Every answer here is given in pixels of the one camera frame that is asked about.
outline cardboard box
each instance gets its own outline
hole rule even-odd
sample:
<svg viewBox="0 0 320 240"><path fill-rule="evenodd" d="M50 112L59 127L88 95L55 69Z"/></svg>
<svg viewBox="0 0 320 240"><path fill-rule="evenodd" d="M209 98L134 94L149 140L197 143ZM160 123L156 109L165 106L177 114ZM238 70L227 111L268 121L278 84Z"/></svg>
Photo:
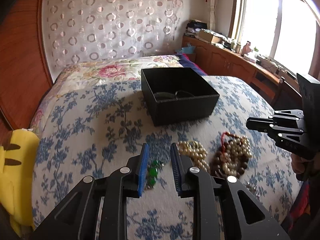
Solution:
<svg viewBox="0 0 320 240"><path fill-rule="evenodd" d="M222 38L217 37L215 35L213 35L213 33L210 33L209 31L205 31L205 30L200 30L199 34L198 34L199 38L208 41L210 43L221 43Z"/></svg>
<svg viewBox="0 0 320 240"><path fill-rule="evenodd" d="M218 92L191 68L142 69L141 90L154 126L207 117L219 99ZM194 96L177 97L178 91ZM156 99L159 92L172 97Z"/></svg>

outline bed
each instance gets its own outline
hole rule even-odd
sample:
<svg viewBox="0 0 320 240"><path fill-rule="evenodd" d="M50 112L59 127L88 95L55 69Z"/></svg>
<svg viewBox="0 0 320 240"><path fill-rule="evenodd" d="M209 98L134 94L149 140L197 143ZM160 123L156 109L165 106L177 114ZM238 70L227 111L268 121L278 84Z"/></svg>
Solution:
<svg viewBox="0 0 320 240"><path fill-rule="evenodd" d="M212 115L154 127L141 92L140 70L145 67L192 67L220 94ZM248 136L253 158L240 180L257 185L260 201L282 222L300 189L290 153L266 134L245 127L249 116L272 113L242 80L206 76L183 55L69 66L44 97L31 125L41 138L32 184L34 223L37 227L84 176L110 175L140 154L146 142L150 161L165 165L154 189L145 190L140 199L128 199L128 239L192 239L193 200L177 196L170 144L199 140L210 160L224 131Z"/></svg>

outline window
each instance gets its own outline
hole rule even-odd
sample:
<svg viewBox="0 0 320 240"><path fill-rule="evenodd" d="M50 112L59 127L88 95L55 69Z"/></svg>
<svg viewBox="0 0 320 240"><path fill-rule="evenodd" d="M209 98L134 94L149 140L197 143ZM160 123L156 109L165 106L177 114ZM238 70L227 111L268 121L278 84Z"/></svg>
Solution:
<svg viewBox="0 0 320 240"><path fill-rule="evenodd" d="M274 59L295 74L308 74L315 49L316 24L304 2L282 0L282 22Z"/></svg>
<svg viewBox="0 0 320 240"><path fill-rule="evenodd" d="M247 0L241 44L247 41L262 55L270 55L278 16L278 0Z"/></svg>
<svg viewBox="0 0 320 240"><path fill-rule="evenodd" d="M292 73L308 73L316 40L316 19L301 0L245 0L238 41Z"/></svg>

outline blue floral pattern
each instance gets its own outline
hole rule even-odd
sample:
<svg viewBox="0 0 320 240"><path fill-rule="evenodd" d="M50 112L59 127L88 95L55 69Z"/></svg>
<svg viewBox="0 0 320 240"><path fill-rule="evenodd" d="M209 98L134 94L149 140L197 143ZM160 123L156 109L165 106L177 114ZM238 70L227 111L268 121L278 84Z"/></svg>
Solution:
<svg viewBox="0 0 320 240"><path fill-rule="evenodd" d="M69 92L60 97L46 122L38 148L32 184L36 227L86 175L102 178L126 165L149 144L150 162L166 165L155 189L140 199L128 199L128 238L192 239L193 199L180 199L170 165L170 144L199 140L209 161L221 133L247 135L253 158L241 177L257 184L260 201L281 222L292 206L300 183L290 165L290 153L275 146L266 134L248 130L249 116L265 117L273 109L238 78L206 76L220 94L211 116L154 127L141 92L140 80L109 83Z"/></svg>

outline white wall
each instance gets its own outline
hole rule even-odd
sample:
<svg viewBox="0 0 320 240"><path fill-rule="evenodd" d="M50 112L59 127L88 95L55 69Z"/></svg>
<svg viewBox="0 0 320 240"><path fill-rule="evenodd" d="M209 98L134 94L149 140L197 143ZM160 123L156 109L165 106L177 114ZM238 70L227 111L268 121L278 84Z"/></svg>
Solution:
<svg viewBox="0 0 320 240"><path fill-rule="evenodd" d="M174 39L174 48L181 47L182 36L185 32L185 28L189 19L197 19L206 22L207 20L207 3L205 0L183 0L183 11L180 17L180 22L177 26ZM55 81L61 70L57 70L54 67L50 67L52 79Z"/></svg>
<svg viewBox="0 0 320 240"><path fill-rule="evenodd" d="M216 8L216 32L228 36L233 0L218 0Z"/></svg>

